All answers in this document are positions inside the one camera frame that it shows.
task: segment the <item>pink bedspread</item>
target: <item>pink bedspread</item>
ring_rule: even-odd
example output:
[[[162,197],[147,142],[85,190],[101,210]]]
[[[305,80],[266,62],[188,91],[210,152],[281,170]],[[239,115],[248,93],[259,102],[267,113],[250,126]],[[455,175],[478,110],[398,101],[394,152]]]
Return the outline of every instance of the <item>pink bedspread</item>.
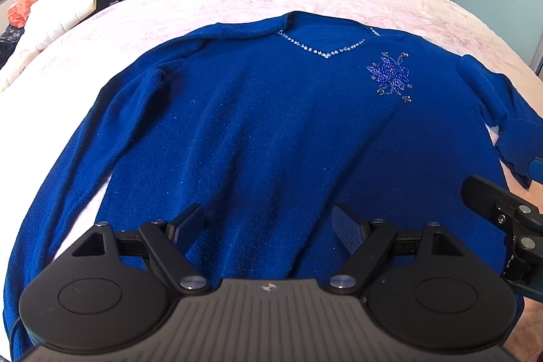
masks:
[[[449,0],[129,0],[112,6],[55,41],[0,94],[0,274],[41,183],[102,86],[158,44],[215,22],[250,22],[301,10],[408,31],[459,55],[471,54],[506,74],[543,116],[543,83],[501,38]],[[511,191],[543,211],[543,186]],[[97,194],[62,249],[94,222]],[[3,278],[0,278],[3,289]],[[543,347],[541,305],[530,302],[508,346],[522,360]],[[0,333],[0,355],[9,356]]]

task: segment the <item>metal bolt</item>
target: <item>metal bolt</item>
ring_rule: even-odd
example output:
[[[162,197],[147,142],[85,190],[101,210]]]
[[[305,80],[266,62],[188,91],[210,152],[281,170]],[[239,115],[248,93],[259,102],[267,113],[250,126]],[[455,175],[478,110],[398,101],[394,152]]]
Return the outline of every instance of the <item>metal bolt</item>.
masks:
[[[520,239],[520,244],[522,244],[528,250],[534,250],[534,248],[536,248],[536,243],[528,236],[523,236]]]
[[[522,212],[524,215],[528,215],[531,213],[531,209],[526,205],[520,205],[519,206],[520,212]]]
[[[356,284],[355,278],[348,274],[336,274],[330,278],[330,285],[336,289],[349,289]]]
[[[205,287],[207,280],[203,276],[193,274],[191,276],[185,276],[179,284],[187,290],[199,290]]]

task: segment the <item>blue sweater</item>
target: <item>blue sweater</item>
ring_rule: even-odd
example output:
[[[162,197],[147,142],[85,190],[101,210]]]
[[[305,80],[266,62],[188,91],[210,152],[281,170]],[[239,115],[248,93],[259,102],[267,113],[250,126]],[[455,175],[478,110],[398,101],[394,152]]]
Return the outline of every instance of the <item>blue sweater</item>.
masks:
[[[500,128],[496,146],[485,123]],[[543,120],[473,57],[299,12],[207,26],[101,90],[21,226],[4,324],[111,170],[98,218],[117,230],[204,205],[209,228],[187,258],[213,283],[322,281],[345,259],[329,218],[338,202],[403,229],[439,221],[500,272],[503,234],[463,206],[462,181],[506,187],[502,159],[527,188],[536,156]]]

